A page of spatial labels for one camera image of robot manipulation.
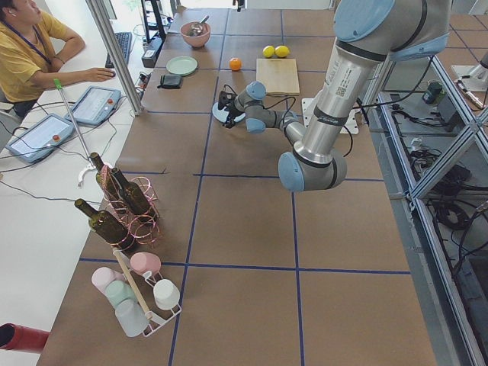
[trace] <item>spoon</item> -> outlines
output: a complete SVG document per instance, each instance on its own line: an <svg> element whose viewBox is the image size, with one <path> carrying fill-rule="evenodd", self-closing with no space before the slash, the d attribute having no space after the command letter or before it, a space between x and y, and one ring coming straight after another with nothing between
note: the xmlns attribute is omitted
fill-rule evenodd
<svg viewBox="0 0 488 366"><path fill-rule="evenodd" d="M201 21L199 21L195 24L192 24L191 28L188 32L188 36L190 36L190 37L199 36L204 31L204 24L208 20L209 17L210 17L210 15L205 15L205 17Z"/></svg>

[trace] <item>wristband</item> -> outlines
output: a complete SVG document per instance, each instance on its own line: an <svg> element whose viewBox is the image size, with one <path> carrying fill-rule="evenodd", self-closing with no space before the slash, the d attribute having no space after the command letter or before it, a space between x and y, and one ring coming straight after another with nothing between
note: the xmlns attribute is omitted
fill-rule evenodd
<svg viewBox="0 0 488 366"><path fill-rule="evenodd" d="M54 55L53 58L61 61L63 63L63 65L65 64L65 62L59 56Z"/></svg>

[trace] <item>wooden cutting board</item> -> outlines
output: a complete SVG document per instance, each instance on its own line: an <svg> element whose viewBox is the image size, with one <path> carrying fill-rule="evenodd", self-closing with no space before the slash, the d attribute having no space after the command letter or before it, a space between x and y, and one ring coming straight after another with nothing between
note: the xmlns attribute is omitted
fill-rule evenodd
<svg viewBox="0 0 488 366"><path fill-rule="evenodd" d="M257 59L256 80L266 87L267 95L299 95L295 59Z"/></svg>

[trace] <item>keyboard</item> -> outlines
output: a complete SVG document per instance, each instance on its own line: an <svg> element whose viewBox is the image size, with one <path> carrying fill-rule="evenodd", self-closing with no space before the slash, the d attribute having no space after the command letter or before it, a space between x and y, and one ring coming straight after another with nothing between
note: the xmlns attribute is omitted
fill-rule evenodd
<svg viewBox="0 0 488 366"><path fill-rule="evenodd" d="M130 45L132 44L131 32L118 32L115 34L115 39L119 43L120 50L124 56L125 63L129 62ZM107 69L113 69L114 63L110 60L110 55L107 53L107 60L105 61L105 67Z"/></svg>

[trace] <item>black pants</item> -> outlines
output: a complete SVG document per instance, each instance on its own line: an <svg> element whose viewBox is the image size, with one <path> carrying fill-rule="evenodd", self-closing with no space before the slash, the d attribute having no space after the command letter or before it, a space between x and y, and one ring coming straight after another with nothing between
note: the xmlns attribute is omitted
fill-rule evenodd
<svg viewBox="0 0 488 366"><path fill-rule="evenodd" d="M25 115L32 109L34 104L36 104L37 100L35 101L18 101L17 103L12 103L14 105L14 112L20 118L24 118Z"/></svg>

